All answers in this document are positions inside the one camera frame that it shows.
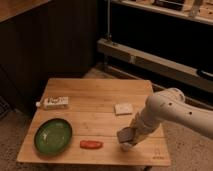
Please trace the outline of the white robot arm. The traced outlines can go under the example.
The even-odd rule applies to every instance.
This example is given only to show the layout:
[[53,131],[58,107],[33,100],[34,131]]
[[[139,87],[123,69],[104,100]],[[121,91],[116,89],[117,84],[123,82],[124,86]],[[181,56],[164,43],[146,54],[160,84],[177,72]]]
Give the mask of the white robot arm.
[[118,142],[132,148],[153,133],[164,120],[213,139],[213,111],[187,104],[182,91],[168,88],[147,97],[145,107],[136,113],[130,125],[117,132]]

